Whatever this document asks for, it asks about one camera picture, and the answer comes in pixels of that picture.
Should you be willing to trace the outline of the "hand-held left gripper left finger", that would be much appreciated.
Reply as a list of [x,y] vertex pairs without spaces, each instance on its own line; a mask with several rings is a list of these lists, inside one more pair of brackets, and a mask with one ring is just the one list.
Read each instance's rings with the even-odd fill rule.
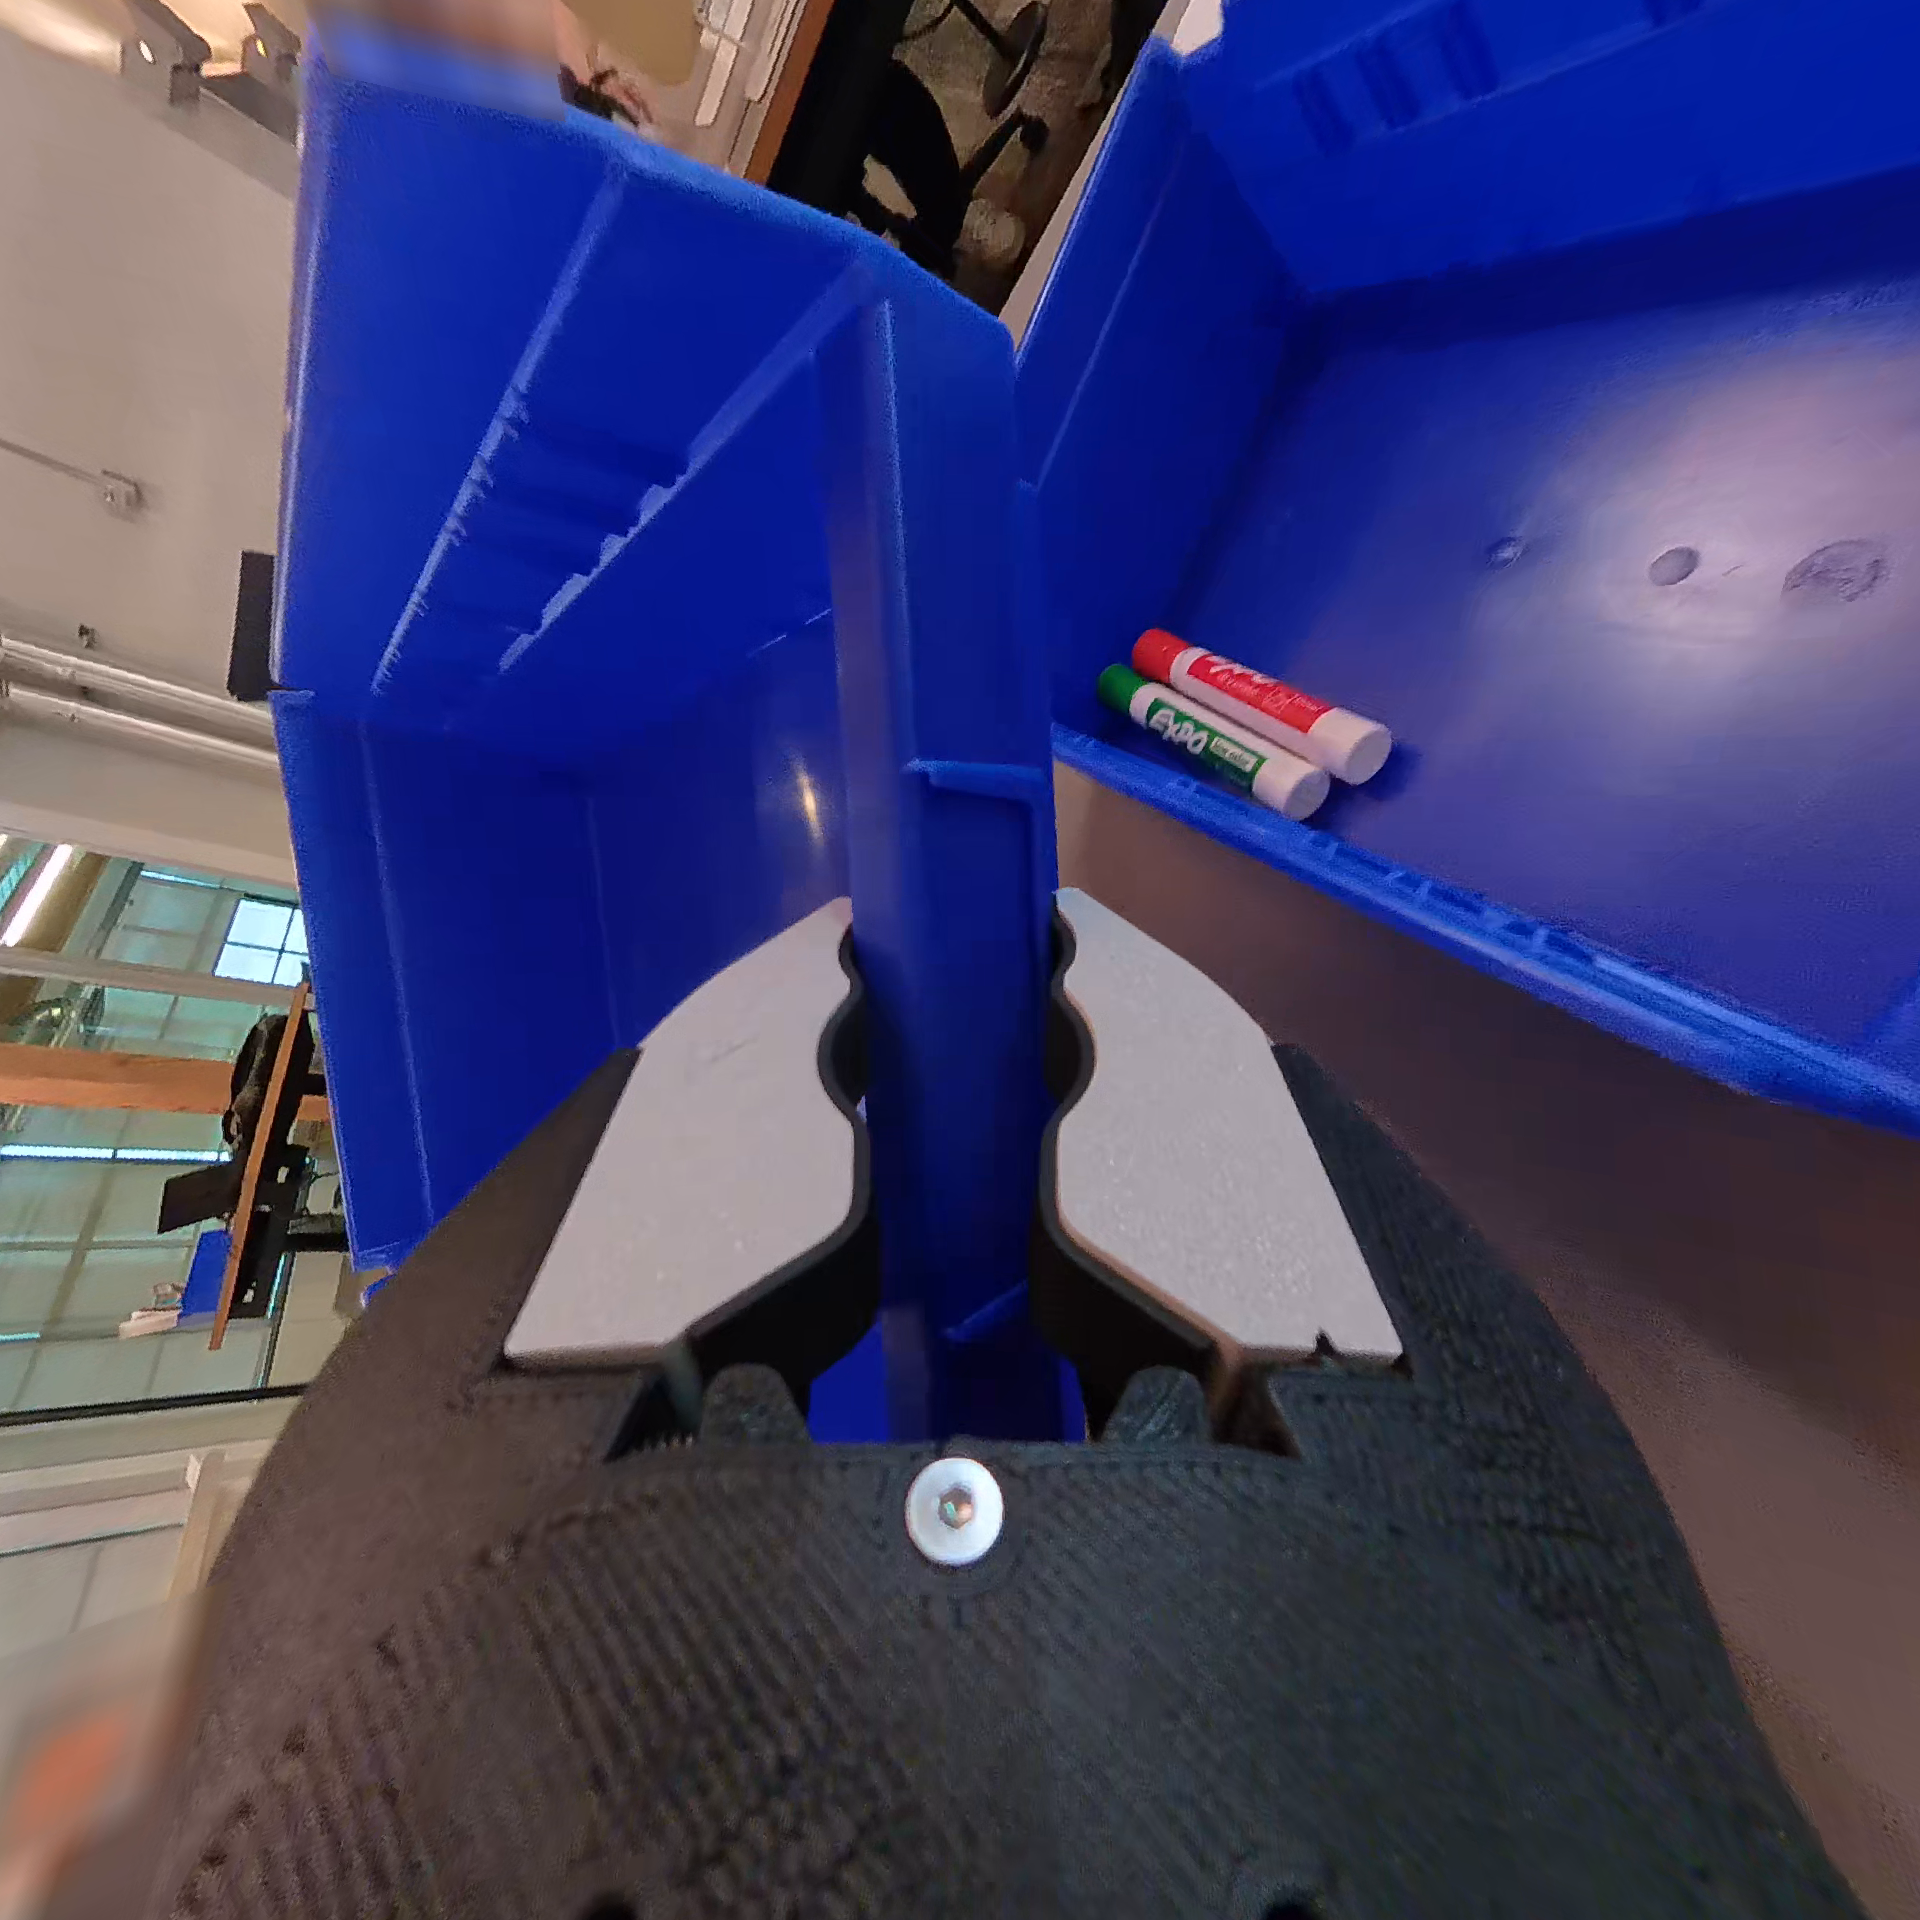
[[652,1370],[684,1425],[752,1365],[807,1411],[875,1319],[867,1083],[851,900],[832,897],[646,1036],[501,1360]]

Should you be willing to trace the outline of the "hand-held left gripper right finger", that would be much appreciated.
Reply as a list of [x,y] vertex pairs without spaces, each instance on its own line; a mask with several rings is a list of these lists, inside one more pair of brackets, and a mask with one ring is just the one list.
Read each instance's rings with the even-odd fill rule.
[[1037,1332],[1091,1426],[1161,1370],[1235,1426],[1277,1372],[1404,1368],[1300,1100],[1256,1017],[1079,889],[1052,900]]

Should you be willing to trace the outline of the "green dry-erase marker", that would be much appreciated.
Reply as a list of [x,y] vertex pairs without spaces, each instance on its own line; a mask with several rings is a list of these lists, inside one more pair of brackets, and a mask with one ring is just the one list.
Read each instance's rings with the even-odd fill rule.
[[1103,708],[1150,733],[1190,769],[1288,820],[1311,819],[1331,796],[1329,772],[1126,664],[1105,665],[1096,674],[1094,695]]

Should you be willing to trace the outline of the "red dry-erase marker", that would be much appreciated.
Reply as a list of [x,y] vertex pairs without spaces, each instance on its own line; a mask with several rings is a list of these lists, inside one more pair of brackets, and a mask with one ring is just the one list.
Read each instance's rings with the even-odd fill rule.
[[1315,766],[1331,780],[1363,785],[1387,767],[1392,733],[1350,708],[1336,708],[1244,661],[1153,629],[1136,638],[1131,664],[1144,676],[1179,688],[1244,733]]

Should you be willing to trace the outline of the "blue plastic bin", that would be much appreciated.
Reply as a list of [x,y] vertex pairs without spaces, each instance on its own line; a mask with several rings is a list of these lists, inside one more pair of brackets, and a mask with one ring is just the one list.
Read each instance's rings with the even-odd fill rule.
[[396,1268],[832,897],[859,1434],[1062,1438],[1026,1313],[1052,749],[1008,329],[863,227],[421,34],[312,31],[272,708],[344,1210]]
[[[1915,1134],[1918,6],[1225,4],[1018,365],[1052,753],[1726,1085]],[[1167,630],[1381,721],[1293,823]]]

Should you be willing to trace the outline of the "silver ceiling duct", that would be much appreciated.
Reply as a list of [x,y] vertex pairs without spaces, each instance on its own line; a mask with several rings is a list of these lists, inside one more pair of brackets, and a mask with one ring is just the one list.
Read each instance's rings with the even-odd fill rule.
[[2,709],[4,721],[117,747],[255,777],[279,772],[265,708],[99,651],[52,645],[14,630],[2,634]]

